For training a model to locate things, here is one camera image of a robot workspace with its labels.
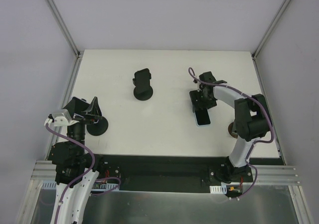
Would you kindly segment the black round base phone stand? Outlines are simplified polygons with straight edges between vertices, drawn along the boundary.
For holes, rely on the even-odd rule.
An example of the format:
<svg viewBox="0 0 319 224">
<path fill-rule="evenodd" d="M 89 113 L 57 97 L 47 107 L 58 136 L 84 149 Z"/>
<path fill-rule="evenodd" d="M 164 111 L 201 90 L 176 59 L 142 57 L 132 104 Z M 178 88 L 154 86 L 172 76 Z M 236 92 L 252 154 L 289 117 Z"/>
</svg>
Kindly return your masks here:
<svg viewBox="0 0 319 224">
<path fill-rule="evenodd" d="M 106 118 L 102 117 L 102 119 L 98 120 L 93 124 L 88 124 L 86 129 L 88 133 L 92 136 L 100 136 L 104 134 L 109 127 L 109 123 Z"/>
</svg>

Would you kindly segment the light blue smartphone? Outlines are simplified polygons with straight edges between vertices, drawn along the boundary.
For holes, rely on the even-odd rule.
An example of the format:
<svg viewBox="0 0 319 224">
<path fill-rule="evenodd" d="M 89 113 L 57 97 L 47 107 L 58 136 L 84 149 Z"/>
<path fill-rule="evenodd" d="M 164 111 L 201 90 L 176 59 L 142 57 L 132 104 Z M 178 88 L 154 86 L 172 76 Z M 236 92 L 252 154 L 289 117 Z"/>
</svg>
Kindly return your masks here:
<svg viewBox="0 0 319 224">
<path fill-rule="evenodd" d="M 207 109 L 195 111 L 196 124 L 198 126 L 210 125 L 210 117 Z"/>
</svg>

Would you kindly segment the brown base phone stand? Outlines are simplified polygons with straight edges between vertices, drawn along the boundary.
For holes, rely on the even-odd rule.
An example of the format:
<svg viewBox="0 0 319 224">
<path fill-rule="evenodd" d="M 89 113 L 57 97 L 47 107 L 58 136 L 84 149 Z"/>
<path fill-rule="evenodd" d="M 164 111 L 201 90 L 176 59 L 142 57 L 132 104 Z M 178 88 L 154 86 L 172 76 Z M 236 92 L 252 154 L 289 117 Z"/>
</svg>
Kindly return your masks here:
<svg viewBox="0 0 319 224">
<path fill-rule="evenodd" d="M 230 123 L 229 126 L 228 126 L 228 133 L 235 139 L 238 138 L 238 134 L 237 134 L 237 130 L 236 130 L 236 127 L 235 127 L 235 124 L 234 122 Z"/>
</svg>

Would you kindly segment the black clamp phone stand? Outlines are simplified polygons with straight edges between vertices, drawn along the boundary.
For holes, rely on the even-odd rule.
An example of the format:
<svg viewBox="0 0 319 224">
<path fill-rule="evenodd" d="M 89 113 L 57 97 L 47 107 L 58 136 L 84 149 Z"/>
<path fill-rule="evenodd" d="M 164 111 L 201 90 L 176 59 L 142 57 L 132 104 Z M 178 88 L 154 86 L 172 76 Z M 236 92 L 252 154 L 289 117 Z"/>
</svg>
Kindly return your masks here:
<svg viewBox="0 0 319 224">
<path fill-rule="evenodd" d="M 150 80 L 152 75 L 148 68 L 136 71 L 133 77 L 134 97 L 139 101 L 149 100 L 153 95 Z"/>
</svg>

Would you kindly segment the black cased smartphone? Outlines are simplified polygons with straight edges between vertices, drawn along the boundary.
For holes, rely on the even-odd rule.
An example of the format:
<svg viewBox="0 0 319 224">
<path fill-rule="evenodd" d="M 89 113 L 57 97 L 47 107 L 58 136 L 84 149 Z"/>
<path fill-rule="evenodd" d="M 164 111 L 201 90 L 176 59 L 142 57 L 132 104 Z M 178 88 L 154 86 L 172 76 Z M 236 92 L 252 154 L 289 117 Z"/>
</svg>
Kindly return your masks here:
<svg viewBox="0 0 319 224">
<path fill-rule="evenodd" d="M 151 73 L 148 68 L 136 71 L 134 73 L 133 83 L 137 94 L 141 94 L 150 90 Z"/>
</svg>

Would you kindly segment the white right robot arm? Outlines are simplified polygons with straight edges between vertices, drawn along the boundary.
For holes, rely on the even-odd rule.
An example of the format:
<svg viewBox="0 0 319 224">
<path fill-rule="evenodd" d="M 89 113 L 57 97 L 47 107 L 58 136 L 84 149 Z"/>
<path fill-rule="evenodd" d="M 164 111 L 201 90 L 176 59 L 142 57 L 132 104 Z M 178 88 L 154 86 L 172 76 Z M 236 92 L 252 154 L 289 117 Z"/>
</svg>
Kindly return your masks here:
<svg viewBox="0 0 319 224">
<path fill-rule="evenodd" d="M 265 143 L 263 137 L 270 132 L 274 140 L 274 130 L 269 117 L 269 110 L 262 94 L 248 95 L 224 80 L 216 80 L 211 72 L 199 77 L 192 68 L 188 69 L 197 89 L 190 91 L 192 110 L 199 126 L 209 125 L 208 110 L 222 101 L 234 109 L 237 141 L 225 163 L 214 172 L 214 178 L 223 183 L 238 180 L 248 172 L 249 160 L 257 143 Z"/>
</svg>

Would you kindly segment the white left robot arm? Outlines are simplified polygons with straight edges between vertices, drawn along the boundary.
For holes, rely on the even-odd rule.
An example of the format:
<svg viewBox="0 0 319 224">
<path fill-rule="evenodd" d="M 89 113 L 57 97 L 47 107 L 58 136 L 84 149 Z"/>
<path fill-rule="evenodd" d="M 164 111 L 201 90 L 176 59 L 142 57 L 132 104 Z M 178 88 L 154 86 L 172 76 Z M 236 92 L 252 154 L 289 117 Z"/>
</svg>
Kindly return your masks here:
<svg viewBox="0 0 319 224">
<path fill-rule="evenodd" d="M 94 97 L 91 103 L 73 97 L 62 109 L 51 113 L 44 123 L 50 133 L 63 138 L 52 145 L 48 160 L 56 166 L 55 203 L 52 224 L 80 224 L 96 179 L 105 174 L 101 156 L 85 145 L 87 126 L 93 134 L 104 134 L 108 122 Z"/>
</svg>

